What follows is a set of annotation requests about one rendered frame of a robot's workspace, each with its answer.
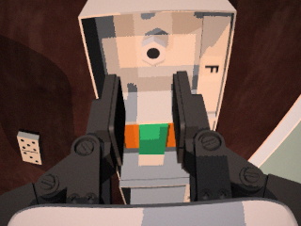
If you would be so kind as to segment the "peach open-top bin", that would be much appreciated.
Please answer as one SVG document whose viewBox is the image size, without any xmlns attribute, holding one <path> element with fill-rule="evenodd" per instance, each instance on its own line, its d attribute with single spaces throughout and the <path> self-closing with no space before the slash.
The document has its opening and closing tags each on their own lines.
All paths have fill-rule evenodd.
<svg viewBox="0 0 301 226">
<path fill-rule="evenodd" d="M 78 19 L 96 98 L 105 76 L 116 74 L 125 125 L 172 123 L 173 73 L 187 71 L 215 131 L 236 12 L 228 0 L 87 0 Z M 142 41 L 152 36 L 166 45 L 165 60 L 154 65 L 141 59 Z M 162 167 L 139 167 L 138 148 L 124 148 L 118 171 L 124 203 L 189 202 L 190 174 L 176 156 L 176 147 L 166 147 Z"/>
</svg>

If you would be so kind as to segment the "silver hex nut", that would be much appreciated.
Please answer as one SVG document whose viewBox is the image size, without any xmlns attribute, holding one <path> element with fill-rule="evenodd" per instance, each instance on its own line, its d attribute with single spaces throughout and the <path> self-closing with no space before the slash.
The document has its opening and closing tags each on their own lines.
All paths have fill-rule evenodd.
<svg viewBox="0 0 301 226">
<path fill-rule="evenodd" d="M 155 64 L 165 59 L 166 45 L 165 42 L 152 36 L 142 41 L 141 59 Z"/>
</svg>

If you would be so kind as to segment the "peach domino tile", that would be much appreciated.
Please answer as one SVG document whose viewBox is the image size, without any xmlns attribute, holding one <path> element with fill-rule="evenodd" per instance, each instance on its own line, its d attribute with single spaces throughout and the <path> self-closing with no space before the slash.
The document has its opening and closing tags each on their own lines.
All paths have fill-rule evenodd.
<svg viewBox="0 0 301 226">
<path fill-rule="evenodd" d="M 23 161 L 42 164 L 40 136 L 19 132 L 17 135 Z"/>
</svg>

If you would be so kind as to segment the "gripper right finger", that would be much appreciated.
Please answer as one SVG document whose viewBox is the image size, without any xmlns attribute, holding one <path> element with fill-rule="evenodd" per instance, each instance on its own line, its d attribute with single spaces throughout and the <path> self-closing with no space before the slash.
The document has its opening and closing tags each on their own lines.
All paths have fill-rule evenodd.
<svg viewBox="0 0 301 226">
<path fill-rule="evenodd" d="M 190 202 L 273 199 L 288 205 L 301 226 L 301 184 L 263 174 L 227 148 L 224 138 L 211 130 L 202 94 L 192 94 L 187 71 L 173 73 L 172 118 L 177 162 L 190 174 Z"/>
</svg>

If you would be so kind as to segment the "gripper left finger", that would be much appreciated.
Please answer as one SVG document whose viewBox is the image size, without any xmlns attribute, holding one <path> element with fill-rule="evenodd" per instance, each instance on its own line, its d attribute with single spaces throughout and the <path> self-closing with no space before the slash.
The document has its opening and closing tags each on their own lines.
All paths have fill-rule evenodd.
<svg viewBox="0 0 301 226">
<path fill-rule="evenodd" d="M 8 226 L 16 212 L 36 204 L 112 204 L 111 176 L 123 165 L 125 121 L 120 76 L 107 74 L 102 98 L 92 100 L 86 134 L 35 184 L 0 196 L 0 226 Z"/>
</svg>

